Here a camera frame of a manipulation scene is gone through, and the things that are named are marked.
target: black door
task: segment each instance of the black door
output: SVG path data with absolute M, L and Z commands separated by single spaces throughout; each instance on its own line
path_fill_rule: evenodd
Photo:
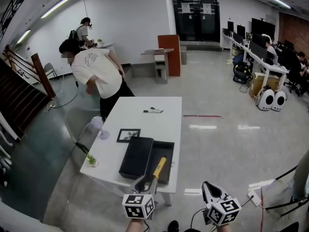
M 181 41 L 220 42 L 219 0 L 173 0 Z

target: white power strip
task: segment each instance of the white power strip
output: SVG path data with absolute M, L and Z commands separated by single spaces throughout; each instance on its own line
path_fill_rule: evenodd
M 253 202 L 253 204 L 255 206 L 258 206 L 262 200 L 260 199 L 260 197 L 255 193 L 254 190 L 251 190 L 250 192 L 248 192 L 247 196 L 249 197 L 249 199 L 253 196 L 253 198 L 251 199 L 251 201 Z

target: picture frame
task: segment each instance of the picture frame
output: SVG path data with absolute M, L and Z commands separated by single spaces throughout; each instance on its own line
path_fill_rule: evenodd
M 120 129 L 117 142 L 128 143 L 132 136 L 139 137 L 140 129 Z

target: black backpack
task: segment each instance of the black backpack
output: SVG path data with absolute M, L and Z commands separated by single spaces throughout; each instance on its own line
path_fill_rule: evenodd
M 85 44 L 85 41 L 80 41 L 77 35 L 77 30 L 80 29 L 81 27 L 83 27 L 83 25 L 79 26 L 76 30 L 72 30 L 70 32 L 69 39 L 75 39 L 79 42 L 80 46 L 83 46 Z

